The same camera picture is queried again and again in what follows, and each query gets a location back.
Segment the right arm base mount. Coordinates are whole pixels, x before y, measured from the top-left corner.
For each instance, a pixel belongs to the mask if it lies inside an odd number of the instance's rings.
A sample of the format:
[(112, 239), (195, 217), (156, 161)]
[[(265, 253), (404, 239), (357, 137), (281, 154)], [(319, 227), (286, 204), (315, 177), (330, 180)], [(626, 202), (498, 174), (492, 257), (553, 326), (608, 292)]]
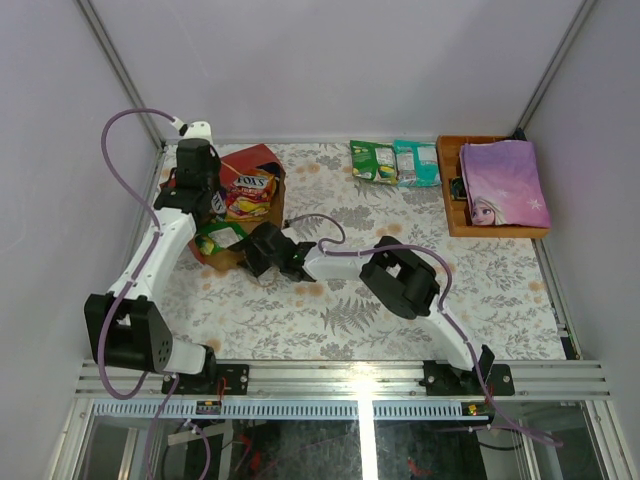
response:
[[(479, 356), (480, 375), (491, 396), (515, 395), (511, 369), (507, 364), (497, 363), (495, 355), (483, 345)], [(423, 362), (423, 378), (418, 382), (426, 393), (439, 397), (480, 396), (485, 392), (478, 379), (475, 366), (470, 371), (452, 367), (439, 361)]]

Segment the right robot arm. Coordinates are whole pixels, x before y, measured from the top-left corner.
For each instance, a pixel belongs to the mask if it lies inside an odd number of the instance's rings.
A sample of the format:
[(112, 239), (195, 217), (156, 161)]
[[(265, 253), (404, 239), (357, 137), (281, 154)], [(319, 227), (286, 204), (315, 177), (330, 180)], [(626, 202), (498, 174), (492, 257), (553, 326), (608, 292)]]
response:
[(329, 248), (330, 243), (325, 238), (296, 242), (265, 222), (230, 250), (242, 256), (240, 266), (255, 277), (275, 267), (294, 282), (362, 282), (393, 315), (429, 322), (446, 361), (456, 369), (456, 382), (463, 392), (478, 394), (490, 385), (495, 356), (488, 346), (473, 339), (449, 308), (446, 298), (453, 278), (442, 257), (391, 236), (364, 249), (348, 247), (342, 240)]

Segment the teal snack packet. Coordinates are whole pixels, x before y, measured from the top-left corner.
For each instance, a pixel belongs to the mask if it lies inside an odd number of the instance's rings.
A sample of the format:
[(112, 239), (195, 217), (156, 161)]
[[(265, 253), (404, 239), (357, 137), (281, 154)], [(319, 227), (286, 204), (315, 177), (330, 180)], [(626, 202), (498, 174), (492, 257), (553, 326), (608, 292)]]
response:
[(399, 187), (434, 187), (441, 184), (436, 144), (395, 140), (397, 185)]

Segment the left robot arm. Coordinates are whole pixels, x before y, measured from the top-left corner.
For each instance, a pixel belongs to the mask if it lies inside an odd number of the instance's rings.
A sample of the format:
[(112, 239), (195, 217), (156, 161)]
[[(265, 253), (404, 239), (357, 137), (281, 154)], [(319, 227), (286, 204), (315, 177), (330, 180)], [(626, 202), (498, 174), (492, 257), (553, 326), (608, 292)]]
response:
[(171, 272), (196, 230), (212, 216), (220, 158), (206, 139), (178, 142), (173, 181), (151, 207), (151, 224), (125, 271), (84, 306), (94, 360), (101, 369), (177, 373), (197, 394), (219, 381), (212, 351), (172, 334), (159, 311)]

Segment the red brown paper bag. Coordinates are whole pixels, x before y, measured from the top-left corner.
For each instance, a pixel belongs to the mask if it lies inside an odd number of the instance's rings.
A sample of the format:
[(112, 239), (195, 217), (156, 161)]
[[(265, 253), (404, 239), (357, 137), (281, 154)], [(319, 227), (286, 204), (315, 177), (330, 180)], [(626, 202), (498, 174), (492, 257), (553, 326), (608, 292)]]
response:
[(225, 272), (236, 269), (244, 254), (234, 244), (259, 225), (281, 226), (286, 171), (274, 152), (254, 145), (221, 158), (221, 193), (214, 204), (223, 209), (197, 229), (189, 249), (196, 260)]

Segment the green snack packet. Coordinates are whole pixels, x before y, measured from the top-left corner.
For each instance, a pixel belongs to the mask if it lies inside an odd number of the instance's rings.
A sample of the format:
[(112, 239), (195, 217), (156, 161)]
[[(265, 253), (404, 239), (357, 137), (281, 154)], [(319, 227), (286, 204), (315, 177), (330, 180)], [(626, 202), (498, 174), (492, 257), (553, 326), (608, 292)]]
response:
[(351, 140), (352, 175), (361, 180), (396, 185), (395, 152), (391, 145)]
[(194, 242), (203, 256), (215, 255), (240, 242), (247, 233), (236, 223), (214, 222), (203, 226)]

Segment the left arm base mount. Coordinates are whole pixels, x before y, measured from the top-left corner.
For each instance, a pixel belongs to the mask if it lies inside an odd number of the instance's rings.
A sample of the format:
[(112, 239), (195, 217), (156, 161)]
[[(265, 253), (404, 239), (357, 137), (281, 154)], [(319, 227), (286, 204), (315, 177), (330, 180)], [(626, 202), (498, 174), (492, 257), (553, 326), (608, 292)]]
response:
[(205, 362), (200, 373), (180, 374), (177, 395), (239, 396), (246, 395), (250, 377), (250, 366), (238, 363), (220, 363), (213, 349), (207, 347)]

